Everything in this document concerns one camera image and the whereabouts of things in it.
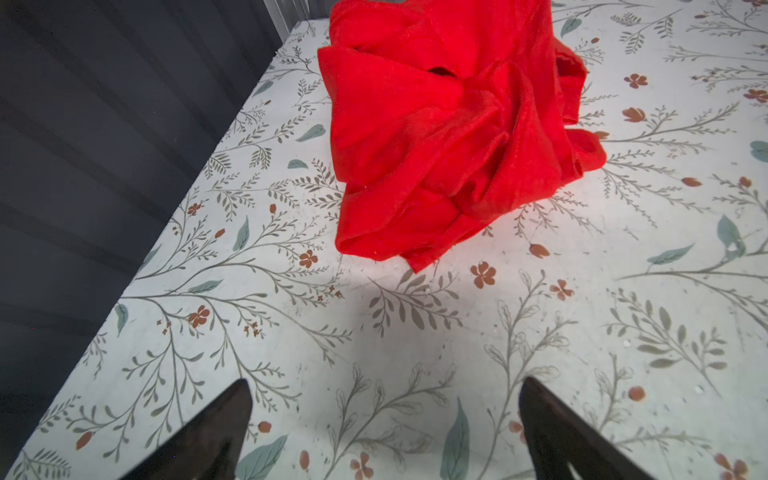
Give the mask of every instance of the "green leaf print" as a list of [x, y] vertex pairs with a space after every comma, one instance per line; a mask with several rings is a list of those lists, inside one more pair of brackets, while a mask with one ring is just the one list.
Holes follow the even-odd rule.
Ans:
[[571, 33], [576, 28], [578, 28], [579, 25], [581, 25], [581, 19], [580, 18], [570, 17], [563, 24], [563, 28], [560, 30], [560, 36], [564, 37], [565, 34]]
[[326, 133], [326, 129], [321, 124], [314, 125], [306, 131], [304, 135], [298, 137], [296, 141], [307, 141], [310, 138], [320, 137]]
[[114, 307], [114, 312], [118, 315], [118, 336], [123, 331], [125, 323], [128, 321], [128, 308], [122, 303], [118, 303]]
[[442, 450], [442, 480], [464, 480], [469, 470], [469, 421], [462, 409], [462, 401], [458, 399], [458, 413], [453, 427], [445, 437]]
[[237, 252], [241, 248], [245, 247], [249, 236], [250, 229], [248, 228], [248, 218], [246, 217], [245, 223], [243, 223], [243, 226], [240, 227], [240, 230], [237, 232], [237, 239], [235, 240], [235, 246], [232, 251]]
[[755, 140], [750, 144], [752, 156], [761, 162], [768, 164], [768, 142]]
[[158, 246], [157, 246], [157, 248], [156, 248], [156, 249], [154, 249], [154, 250], [150, 250], [150, 253], [147, 253], [147, 256], [144, 258], [144, 261], [143, 261], [143, 262], [141, 262], [141, 266], [139, 267], [139, 270], [138, 270], [139, 272], [141, 272], [141, 269], [143, 269], [145, 266], [147, 266], [147, 263], [149, 263], [149, 262], [150, 262], [150, 260], [152, 260], [152, 257], [154, 257], [154, 255], [157, 253], [157, 251], [158, 251], [158, 250], [160, 249], [160, 247], [162, 247], [162, 246], [163, 246], [163, 245], [162, 245], [162, 244], [160, 244], [160, 245], [158, 245]]
[[274, 84], [275, 84], [275, 82], [273, 82], [273, 81], [271, 81], [271, 80], [267, 80], [267, 81], [265, 81], [264, 83], [262, 83], [262, 84], [261, 84], [261, 86], [260, 86], [260, 87], [258, 87], [258, 88], [256, 89], [256, 91], [253, 93], [253, 96], [255, 97], [255, 96], [257, 96], [258, 94], [260, 94], [260, 93], [263, 93], [265, 90], [269, 89], [269, 87], [271, 87], [271, 86], [272, 86], [272, 85], [274, 85]]
[[717, 222], [717, 238], [725, 245], [725, 257], [728, 260], [743, 257], [746, 245], [741, 239], [739, 227], [727, 216], [723, 215]]
[[299, 160], [298, 158], [294, 158], [290, 162], [288, 162], [288, 168], [309, 168], [306, 166], [304, 162]]
[[652, 263], [653, 265], [664, 265], [665, 263], [672, 263], [676, 260], [679, 260], [685, 257], [685, 254], [688, 253], [688, 250], [693, 248], [694, 245], [695, 243], [692, 243], [687, 247], [676, 248], [674, 250], [667, 250], [661, 255], [656, 255], [655, 257], [649, 258], [648, 263]]
[[193, 286], [187, 292], [189, 293], [205, 293], [210, 290], [213, 290], [217, 286], [219, 286], [219, 283], [221, 283], [221, 280], [208, 280], [205, 283], [201, 283], [198, 286]]
[[280, 458], [288, 435], [283, 435], [269, 445], [262, 445], [245, 455], [235, 468], [240, 480], [264, 480]]

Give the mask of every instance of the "corrugated metal wall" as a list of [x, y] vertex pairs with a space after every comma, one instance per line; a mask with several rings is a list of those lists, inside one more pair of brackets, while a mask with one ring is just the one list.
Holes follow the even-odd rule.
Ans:
[[[0, 452], [10, 456], [281, 40], [262, 0], [0, 9]], [[0, 456], [0, 474], [8, 465]]]

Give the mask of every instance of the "red fabric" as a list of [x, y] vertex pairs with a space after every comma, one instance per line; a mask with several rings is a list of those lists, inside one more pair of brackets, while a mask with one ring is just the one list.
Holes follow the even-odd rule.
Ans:
[[342, 0], [318, 52], [346, 182], [336, 247], [414, 271], [600, 168], [578, 121], [587, 71], [549, 0]]

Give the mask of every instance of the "floral tablecloth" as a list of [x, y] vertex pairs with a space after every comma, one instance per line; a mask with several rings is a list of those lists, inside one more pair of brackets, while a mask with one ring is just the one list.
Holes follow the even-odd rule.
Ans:
[[527, 478], [527, 375], [654, 477], [768, 478], [763, 3], [553, 2], [610, 159], [420, 274], [334, 249], [299, 24], [9, 478], [118, 478], [240, 377], [241, 480]]

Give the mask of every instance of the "crumpled red towel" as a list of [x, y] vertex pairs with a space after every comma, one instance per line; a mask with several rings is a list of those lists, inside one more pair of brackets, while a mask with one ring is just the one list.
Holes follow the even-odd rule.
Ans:
[[549, 0], [342, 0], [318, 52], [346, 182], [336, 247], [414, 271], [600, 168], [578, 121], [584, 63]]

